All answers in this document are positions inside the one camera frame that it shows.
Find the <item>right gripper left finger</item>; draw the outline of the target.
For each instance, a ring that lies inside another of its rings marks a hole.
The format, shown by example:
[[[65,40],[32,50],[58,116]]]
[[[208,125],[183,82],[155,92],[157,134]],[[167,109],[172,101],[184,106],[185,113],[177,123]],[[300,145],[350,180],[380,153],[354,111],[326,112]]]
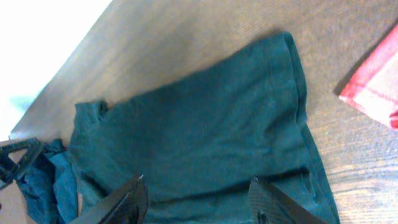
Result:
[[[72,224],[144,223],[149,208],[144,176],[134,176],[94,207],[71,221]]]

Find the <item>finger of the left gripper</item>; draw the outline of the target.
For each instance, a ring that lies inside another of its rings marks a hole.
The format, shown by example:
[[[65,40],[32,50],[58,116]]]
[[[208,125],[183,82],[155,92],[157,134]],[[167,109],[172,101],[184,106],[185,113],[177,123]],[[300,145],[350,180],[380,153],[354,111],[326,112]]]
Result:
[[[19,180],[43,151],[36,138],[1,142],[1,190]]]

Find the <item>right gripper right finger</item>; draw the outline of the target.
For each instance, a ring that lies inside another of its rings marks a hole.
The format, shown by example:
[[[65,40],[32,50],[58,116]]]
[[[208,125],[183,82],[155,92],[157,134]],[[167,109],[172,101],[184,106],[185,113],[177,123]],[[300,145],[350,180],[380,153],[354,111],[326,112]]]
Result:
[[[254,177],[248,190],[254,224],[325,224],[274,185]]]

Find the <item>dark green black t-shirt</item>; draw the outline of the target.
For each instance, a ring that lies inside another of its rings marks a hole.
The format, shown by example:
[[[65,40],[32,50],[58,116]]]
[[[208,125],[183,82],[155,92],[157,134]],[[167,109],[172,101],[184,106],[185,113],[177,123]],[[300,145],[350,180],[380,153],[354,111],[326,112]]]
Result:
[[[306,124],[306,95],[299,54],[284,32],[113,107],[79,103],[68,147],[46,144],[17,183],[27,212],[37,223],[67,223],[143,176],[146,223],[249,223],[248,188],[259,176],[338,223]]]

